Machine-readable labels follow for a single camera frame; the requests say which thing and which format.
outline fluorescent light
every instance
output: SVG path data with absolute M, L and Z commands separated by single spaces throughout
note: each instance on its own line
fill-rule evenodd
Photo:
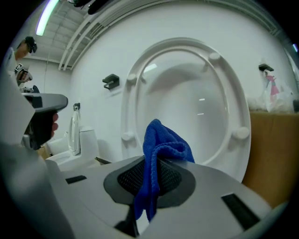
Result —
M 157 68 L 157 65 L 152 64 L 152 65 L 149 65 L 149 66 L 145 67 L 143 72 L 145 73 L 145 72 L 150 71 L 150 70 L 155 69 L 155 68 Z
M 293 47 L 294 47 L 295 51 L 298 52 L 298 47 L 297 47 L 297 45 L 296 45 L 296 44 L 293 44 Z
M 53 12 L 56 4 L 59 0 L 49 0 L 47 6 L 43 10 L 42 16 L 38 22 L 36 34 L 37 35 L 43 35 L 43 32 L 45 31 L 47 22 L 51 16 L 51 13 Z

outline blue towel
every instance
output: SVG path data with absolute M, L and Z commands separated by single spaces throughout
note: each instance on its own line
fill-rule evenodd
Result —
M 171 129 L 163 126 L 157 119 L 154 119 L 146 129 L 143 153 L 145 155 L 143 185 L 134 201 L 135 218 L 137 220 L 145 209 L 147 218 L 151 221 L 156 213 L 157 198 L 160 191 L 157 176 L 157 156 L 189 162 L 194 162 L 194 159 L 187 142 Z

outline toilet seat lid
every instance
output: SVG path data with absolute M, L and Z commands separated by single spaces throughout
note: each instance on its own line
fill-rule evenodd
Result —
M 128 74 L 123 94 L 125 158 L 142 149 L 153 119 L 189 144 L 196 163 L 242 180 L 250 150 L 249 110 L 240 81 L 216 50 L 194 39 L 173 38 L 142 54 Z M 227 157 L 240 160 L 230 162 Z

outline black mesh grille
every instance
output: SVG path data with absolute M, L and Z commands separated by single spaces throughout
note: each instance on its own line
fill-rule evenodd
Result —
M 145 160 L 142 160 L 139 164 L 117 177 L 118 183 L 134 196 L 137 195 L 142 187 L 144 165 Z M 175 189 L 182 181 L 182 177 L 179 172 L 160 160 L 157 160 L 157 173 L 160 196 Z

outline white wall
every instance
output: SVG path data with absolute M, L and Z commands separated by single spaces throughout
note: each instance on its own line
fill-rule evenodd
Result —
M 219 51 L 236 71 L 246 95 L 258 97 L 262 58 L 296 91 L 291 67 L 281 44 L 252 19 L 199 3 L 166 4 L 126 18 L 99 38 L 72 72 L 71 104 L 80 101 L 81 120 L 96 130 L 100 156 L 119 161 L 121 155 L 121 88 L 140 54 L 154 43 L 190 37 Z M 103 88 L 109 74 L 120 76 L 113 93 Z
M 40 93 L 56 93 L 70 97 L 71 72 L 69 70 L 59 71 L 58 64 L 49 62 L 47 66 L 46 61 L 40 60 L 22 59 L 20 63 L 29 68 L 28 71 L 33 77 L 32 81 L 25 83 L 26 87 L 32 88 L 36 85 Z M 72 105 L 68 104 L 58 113 L 58 129 L 55 131 L 53 139 L 61 138 L 68 130 L 72 116 L 71 111 Z

